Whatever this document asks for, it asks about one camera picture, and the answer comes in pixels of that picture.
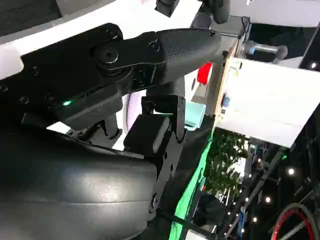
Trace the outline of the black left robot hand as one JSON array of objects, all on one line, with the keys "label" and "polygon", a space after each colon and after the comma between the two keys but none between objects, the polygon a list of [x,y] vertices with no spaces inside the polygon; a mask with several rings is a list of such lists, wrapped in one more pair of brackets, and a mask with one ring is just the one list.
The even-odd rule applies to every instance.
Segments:
[{"label": "black left robot hand", "polygon": [[[157,0],[155,10],[170,18],[179,2],[179,0]],[[224,24],[229,20],[230,0],[200,0],[199,2],[201,2],[201,9],[210,14],[217,24]]]}]

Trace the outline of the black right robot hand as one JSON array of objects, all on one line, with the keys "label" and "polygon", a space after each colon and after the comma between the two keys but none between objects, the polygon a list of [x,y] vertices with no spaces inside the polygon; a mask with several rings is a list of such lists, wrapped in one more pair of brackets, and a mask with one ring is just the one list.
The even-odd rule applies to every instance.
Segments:
[{"label": "black right robot hand", "polygon": [[0,82],[0,237],[129,240],[155,215],[185,144],[184,76],[210,29],[124,39],[106,23],[22,57]]}]

